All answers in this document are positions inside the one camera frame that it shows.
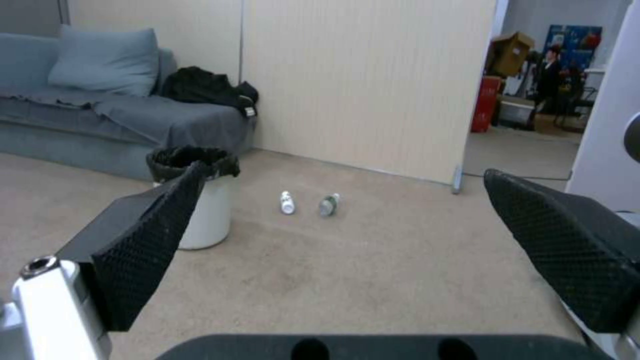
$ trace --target white bottle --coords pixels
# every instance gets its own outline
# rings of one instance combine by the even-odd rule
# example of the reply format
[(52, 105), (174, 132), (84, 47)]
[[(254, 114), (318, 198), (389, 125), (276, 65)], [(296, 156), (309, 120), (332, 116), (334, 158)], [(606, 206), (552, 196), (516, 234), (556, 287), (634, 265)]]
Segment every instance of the white bottle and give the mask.
[(285, 215), (291, 215), (296, 211), (296, 205), (293, 203), (293, 198), (289, 192), (282, 192), (280, 196), (280, 210)]
[(338, 202), (340, 201), (340, 194), (334, 193), (333, 195), (329, 195), (325, 197), (320, 202), (320, 216), (323, 218), (330, 217), (335, 214), (335, 211), (338, 208)]

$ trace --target black bag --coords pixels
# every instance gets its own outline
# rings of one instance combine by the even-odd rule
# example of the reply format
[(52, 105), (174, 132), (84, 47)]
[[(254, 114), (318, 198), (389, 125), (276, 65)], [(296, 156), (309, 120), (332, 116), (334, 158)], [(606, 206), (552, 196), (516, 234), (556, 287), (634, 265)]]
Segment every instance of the black bag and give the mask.
[(258, 91), (246, 81), (233, 87), (227, 75), (215, 75), (199, 67), (184, 67), (169, 75), (161, 95), (180, 102), (232, 106), (243, 116), (256, 115)]
[(181, 176), (196, 161), (207, 165), (206, 176), (210, 180), (225, 175), (237, 177), (240, 174), (237, 156), (217, 148), (170, 147), (147, 155), (149, 171), (157, 183)]

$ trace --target white trash can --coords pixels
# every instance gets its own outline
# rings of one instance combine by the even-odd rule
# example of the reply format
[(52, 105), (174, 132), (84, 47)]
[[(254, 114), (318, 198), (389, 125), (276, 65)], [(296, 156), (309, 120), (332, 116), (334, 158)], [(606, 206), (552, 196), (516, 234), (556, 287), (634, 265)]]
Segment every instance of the white trash can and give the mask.
[(227, 237), (231, 226), (230, 185), (231, 176), (222, 176), (204, 184), (179, 249), (204, 249)]
[(193, 161), (204, 161), (209, 177), (178, 245), (183, 250), (212, 247), (227, 237), (231, 226), (230, 187), (240, 173), (237, 157), (219, 149), (172, 147), (147, 155), (154, 186), (181, 176)]

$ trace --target poster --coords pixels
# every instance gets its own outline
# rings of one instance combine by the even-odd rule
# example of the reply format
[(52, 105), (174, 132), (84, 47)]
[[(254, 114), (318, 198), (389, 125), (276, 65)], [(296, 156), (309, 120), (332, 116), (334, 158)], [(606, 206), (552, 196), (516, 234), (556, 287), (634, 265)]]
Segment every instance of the poster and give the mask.
[(558, 45), (562, 49), (560, 64), (563, 70), (576, 66), (580, 72), (591, 65), (593, 55), (602, 41), (600, 26), (551, 25), (545, 42), (545, 51)]

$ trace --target beige carpet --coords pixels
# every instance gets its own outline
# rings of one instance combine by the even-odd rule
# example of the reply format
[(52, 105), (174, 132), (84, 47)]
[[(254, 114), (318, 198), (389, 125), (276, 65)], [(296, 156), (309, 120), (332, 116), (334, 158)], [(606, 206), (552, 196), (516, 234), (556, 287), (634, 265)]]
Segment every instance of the beige carpet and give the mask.
[(497, 168), (518, 176), (567, 179), (581, 135), (563, 134), (566, 136), (501, 127), (491, 127), (486, 133), (471, 133), (463, 170), (468, 174), (483, 174), (487, 168)]
[[(490, 207), (464, 193), (253, 151), (241, 160), (233, 224), (217, 247), (178, 252), (113, 359), (154, 357), (211, 333), (527, 333), (579, 339), (556, 296)], [(0, 296), (115, 197), (149, 184), (0, 154)], [(294, 216), (278, 211), (289, 190)], [(317, 214), (339, 192), (337, 215)]]

